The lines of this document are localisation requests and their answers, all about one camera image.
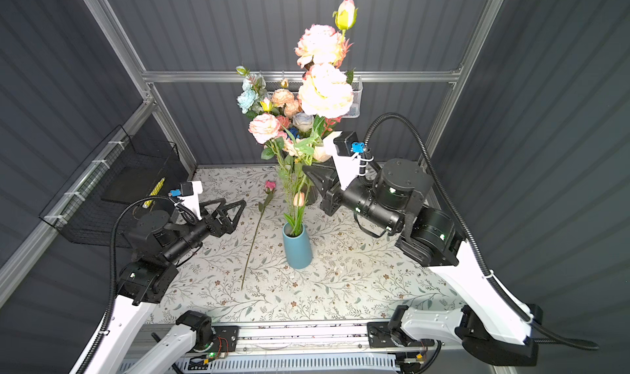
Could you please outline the pink ribbed glass vase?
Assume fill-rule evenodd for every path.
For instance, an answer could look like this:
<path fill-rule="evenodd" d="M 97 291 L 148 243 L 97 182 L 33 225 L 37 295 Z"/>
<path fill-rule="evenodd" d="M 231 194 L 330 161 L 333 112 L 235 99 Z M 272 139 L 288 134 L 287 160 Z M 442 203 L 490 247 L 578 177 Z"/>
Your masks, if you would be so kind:
<path fill-rule="evenodd" d="M 319 192 L 317 187 L 312 182 L 305 184 L 302 191 L 305 193 L 306 206 L 313 205 L 318 201 Z"/>

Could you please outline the teal ceramic vase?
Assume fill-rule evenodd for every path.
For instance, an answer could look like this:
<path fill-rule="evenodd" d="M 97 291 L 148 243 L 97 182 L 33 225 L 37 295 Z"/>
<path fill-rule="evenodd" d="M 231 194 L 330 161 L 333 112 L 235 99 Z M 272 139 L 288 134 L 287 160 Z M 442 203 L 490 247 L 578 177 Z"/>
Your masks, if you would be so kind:
<path fill-rule="evenodd" d="M 313 260 L 313 251 L 305 226 L 301 227 L 298 236 L 291 236 L 292 228 L 286 223 L 282 229 L 283 245 L 285 257 L 288 265 L 293 269 L 300 270 L 308 267 Z"/>

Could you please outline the small pink flower spray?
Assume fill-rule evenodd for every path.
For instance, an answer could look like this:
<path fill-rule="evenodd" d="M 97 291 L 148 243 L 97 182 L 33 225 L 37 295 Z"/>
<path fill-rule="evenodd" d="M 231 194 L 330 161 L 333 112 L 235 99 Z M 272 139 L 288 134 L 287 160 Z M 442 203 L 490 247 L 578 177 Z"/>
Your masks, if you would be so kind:
<path fill-rule="evenodd" d="M 304 230 L 303 218 L 310 191 L 304 167 L 313 163 L 314 147 L 310 138 L 299 138 L 292 128 L 285 127 L 279 116 L 262 113 L 249 123 L 249 133 L 263 146 L 261 158 L 275 157 L 284 192 L 288 223 L 287 236 L 297 237 Z"/>

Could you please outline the pale peony spray stem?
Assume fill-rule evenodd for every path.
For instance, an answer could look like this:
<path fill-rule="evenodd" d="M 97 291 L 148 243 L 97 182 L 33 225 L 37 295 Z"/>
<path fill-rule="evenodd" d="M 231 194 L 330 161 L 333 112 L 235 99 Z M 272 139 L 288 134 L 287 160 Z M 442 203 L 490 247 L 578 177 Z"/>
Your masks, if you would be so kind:
<path fill-rule="evenodd" d="M 314 116 L 313 129 L 300 132 L 300 138 L 313 141 L 313 164 L 330 158 L 323 148 L 323 139 L 349 113 L 354 102 L 354 90 L 349 72 L 341 65 L 352 46 L 346 32 L 354 27 L 358 8 L 354 0 L 343 0 L 332 13 L 334 25 L 313 24 L 300 37 L 295 54 L 304 69 L 297 90 L 302 113 Z"/>

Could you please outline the blue flower stem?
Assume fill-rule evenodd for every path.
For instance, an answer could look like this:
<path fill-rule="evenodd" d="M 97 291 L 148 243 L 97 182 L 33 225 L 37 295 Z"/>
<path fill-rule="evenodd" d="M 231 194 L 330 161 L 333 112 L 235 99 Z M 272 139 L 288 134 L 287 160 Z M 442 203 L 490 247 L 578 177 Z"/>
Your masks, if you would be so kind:
<path fill-rule="evenodd" d="M 291 157 L 290 163 L 290 199 L 292 203 L 292 227 L 291 234 L 292 236 L 297 236 L 300 234 L 300 211 L 302 206 L 304 205 L 304 196 L 301 193 L 301 188 L 303 185 L 302 177 L 301 177 L 301 165 L 300 165 L 300 154 L 295 149 L 295 145 L 300 140 L 299 130 L 297 128 L 289 129 L 290 135 L 292 138 L 289 138 L 287 143 L 287 150 Z"/>

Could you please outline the white green rose spray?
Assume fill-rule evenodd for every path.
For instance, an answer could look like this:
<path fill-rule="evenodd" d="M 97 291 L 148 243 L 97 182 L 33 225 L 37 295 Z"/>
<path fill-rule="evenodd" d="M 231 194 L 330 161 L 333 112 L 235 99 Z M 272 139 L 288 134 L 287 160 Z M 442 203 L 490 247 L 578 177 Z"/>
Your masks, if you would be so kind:
<path fill-rule="evenodd" d="M 243 66 L 236 67 L 236 72 L 242 78 L 242 92 L 236 99 L 242 113 L 251 121 L 263 113 L 270 113 L 272 102 L 263 75 Z"/>

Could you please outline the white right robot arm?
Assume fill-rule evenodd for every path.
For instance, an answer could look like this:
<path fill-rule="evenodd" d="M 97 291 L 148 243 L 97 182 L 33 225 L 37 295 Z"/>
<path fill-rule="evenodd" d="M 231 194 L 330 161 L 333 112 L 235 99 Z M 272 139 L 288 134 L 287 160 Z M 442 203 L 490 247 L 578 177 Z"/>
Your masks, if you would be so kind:
<path fill-rule="evenodd" d="M 348 208 L 355 221 L 368 220 L 396 247 L 443 279 L 464 300 L 455 312 L 427 311 L 400 305 L 392 315 L 387 339 L 394 345 L 416 347 L 461 345 L 474 358 L 496 367 L 533 367 L 543 344 L 596 351 L 592 341 L 561 336 L 543 326 L 539 306 L 523 303 L 487 266 L 464 218 L 450 198 L 446 208 L 427 202 L 431 190 L 444 191 L 427 149 L 417 161 L 395 158 L 375 166 L 368 139 L 353 131 L 335 131 L 323 141 L 331 162 L 305 168 L 319 191 L 321 209 L 333 215 Z"/>

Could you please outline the dark pink bud stem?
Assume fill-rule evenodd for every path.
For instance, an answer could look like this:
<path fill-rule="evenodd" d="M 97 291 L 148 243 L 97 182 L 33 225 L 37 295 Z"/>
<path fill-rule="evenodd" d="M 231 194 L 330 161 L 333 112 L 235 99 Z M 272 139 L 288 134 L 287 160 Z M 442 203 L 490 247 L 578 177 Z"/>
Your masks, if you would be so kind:
<path fill-rule="evenodd" d="M 259 210 L 259 219 L 257 221 L 256 224 L 256 228 L 254 229 L 254 237 L 251 240 L 251 246 L 249 248 L 249 252 L 248 252 L 248 256 L 244 265 L 244 273 L 243 276 L 241 278 L 241 290 L 244 289 L 244 283 L 245 283 L 245 279 L 247 276 L 247 271 L 248 271 L 248 267 L 249 267 L 249 262 L 251 260 L 251 256 L 252 253 L 254 251 L 254 246 L 255 246 L 255 241 L 256 238 L 259 234 L 259 228 L 262 222 L 262 219 L 264 217 L 264 214 L 266 212 L 267 206 L 272 202 L 272 200 L 274 199 L 275 193 L 277 191 L 277 183 L 275 181 L 272 180 L 267 180 L 265 182 L 265 185 L 263 187 L 263 191 L 265 193 L 265 198 L 262 202 L 258 203 L 257 207 Z"/>

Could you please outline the yellow pen in basket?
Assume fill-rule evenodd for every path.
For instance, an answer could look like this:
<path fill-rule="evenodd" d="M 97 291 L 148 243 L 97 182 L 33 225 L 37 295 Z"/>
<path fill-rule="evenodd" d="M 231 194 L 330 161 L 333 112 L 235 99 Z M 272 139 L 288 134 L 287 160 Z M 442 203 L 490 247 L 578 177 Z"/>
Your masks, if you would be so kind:
<path fill-rule="evenodd" d="M 160 193 L 162 187 L 164 186 L 164 183 L 165 183 L 165 178 L 163 177 L 156 183 L 156 185 L 154 185 L 154 188 L 150 192 L 149 196 L 150 197 L 154 197 L 154 196 L 158 195 Z M 151 200 L 146 200 L 142 204 L 142 208 L 143 209 L 149 209 L 149 208 L 151 208 L 153 206 L 153 204 L 154 204 L 154 201 L 152 199 Z"/>

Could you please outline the black book in basket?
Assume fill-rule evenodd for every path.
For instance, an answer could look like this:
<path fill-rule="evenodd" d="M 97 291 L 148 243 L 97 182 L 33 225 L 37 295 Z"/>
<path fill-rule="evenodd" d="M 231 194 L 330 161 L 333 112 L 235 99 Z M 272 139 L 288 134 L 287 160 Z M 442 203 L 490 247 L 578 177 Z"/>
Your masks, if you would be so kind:
<path fill-rule="evenodd" d="M 124 167 L 105 187 L 101 200 L 109 203 L 131 204 L 147 197 L 160 180 L 157 168 Z"/>

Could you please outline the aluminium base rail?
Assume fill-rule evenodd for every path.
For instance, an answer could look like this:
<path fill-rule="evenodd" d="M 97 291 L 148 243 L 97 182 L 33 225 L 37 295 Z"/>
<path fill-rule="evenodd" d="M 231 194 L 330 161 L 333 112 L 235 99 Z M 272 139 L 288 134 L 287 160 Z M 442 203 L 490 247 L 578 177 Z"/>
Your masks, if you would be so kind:
<path fill-rule="evenodd" d="M 387 326 L 370 331 L 372 319 L 297 322 L 236 322 L 238 334 L 230 336 L 228 323 L 215 323 L 213 329 L 226 336 L 232 357 L 272 356 L 282 354 L 398 354 L 424 353 L 436 343 L 415 343 L 400 347 L 390 340 Z"/>

